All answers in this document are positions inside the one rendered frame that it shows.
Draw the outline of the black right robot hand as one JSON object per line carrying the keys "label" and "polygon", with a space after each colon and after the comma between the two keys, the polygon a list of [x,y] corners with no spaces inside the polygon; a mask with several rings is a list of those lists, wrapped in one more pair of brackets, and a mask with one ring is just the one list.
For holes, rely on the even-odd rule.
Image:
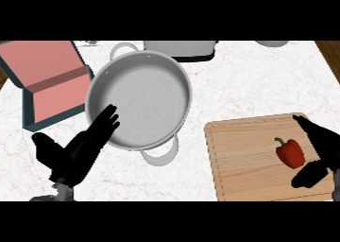
{"label": "black right robot hand", "polygon": [[311,122],[303,115],[295,115],[294,119],[307,133],[320,160],[310,162],[301,169],[292,179],[292,186],[313,188],[329,172],[338,174],[340,171],[340,135]]}

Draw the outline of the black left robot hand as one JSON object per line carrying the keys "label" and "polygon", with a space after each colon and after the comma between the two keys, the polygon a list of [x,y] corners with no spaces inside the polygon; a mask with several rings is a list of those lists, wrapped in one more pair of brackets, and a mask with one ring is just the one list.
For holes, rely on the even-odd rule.
{"label": "black left robot hand", "polygon": [[52,169],[49,180],[70,188],[87,177],[101,150],[120,126],[117,109],[114,105],[107,107],[89,129],[76,135],[67,147],[62,147],[43,132],[33,135],[37,159]]}

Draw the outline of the red bell pepper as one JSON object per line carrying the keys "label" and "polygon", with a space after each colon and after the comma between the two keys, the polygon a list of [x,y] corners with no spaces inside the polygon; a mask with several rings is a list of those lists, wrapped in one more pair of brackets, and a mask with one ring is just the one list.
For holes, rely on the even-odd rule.
{"label": "red bell pepper", "polygon": [[280,142],[280,146],[276,148],[276,154],[282,162],[294,169],[304,166],[305,157],[300,143],[291,139],[283,141],[282,138],[276,137]]}

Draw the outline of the pale wooden cutting board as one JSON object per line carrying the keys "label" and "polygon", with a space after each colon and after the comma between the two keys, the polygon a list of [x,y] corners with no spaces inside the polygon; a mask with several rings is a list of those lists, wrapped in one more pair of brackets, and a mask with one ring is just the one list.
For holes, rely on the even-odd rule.
{"label": "pale wooden cutting board", "polygon": [[298,171],[276,155],[280,142],[297,140],[307,161],[319,159],[291,113],[214,121],[205,125],[210,160],[220,201],[331,200],[333,177],[311,188],[295,188]]}

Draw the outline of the open pink and teal box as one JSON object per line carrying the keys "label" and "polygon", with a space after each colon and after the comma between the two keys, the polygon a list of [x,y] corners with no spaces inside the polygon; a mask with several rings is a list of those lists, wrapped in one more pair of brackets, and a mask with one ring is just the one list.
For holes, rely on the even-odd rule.
{"label": "open pink and teal box", "polygon": [[3,41],[0,68],[23,90],[23,128],[39,131],[86,110],[95,77],[74,41]]}

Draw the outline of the pale grey round object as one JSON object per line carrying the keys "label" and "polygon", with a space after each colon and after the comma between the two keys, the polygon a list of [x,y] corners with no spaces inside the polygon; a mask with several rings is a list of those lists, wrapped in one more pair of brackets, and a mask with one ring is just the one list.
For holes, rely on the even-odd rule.
{"label": "pale grey round object", "polygon": [[257,42],[267,47],[282,47],[289,43],[289,41],[257,41]]}

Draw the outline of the grey two-handled pot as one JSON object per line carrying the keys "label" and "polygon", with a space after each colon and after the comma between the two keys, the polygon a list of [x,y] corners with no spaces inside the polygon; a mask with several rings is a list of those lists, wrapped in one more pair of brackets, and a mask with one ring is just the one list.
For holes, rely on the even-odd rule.
{"label": "grey two-handled pot", "polygon": [[90,138],[99,146],[139,151],[154,166],[171,163],[179,152],[154,157],[148,152],[177,143],[177,133],[192,108],[194,90],[188,73],[167,54],[136,48],[111,52],[87,93]]}

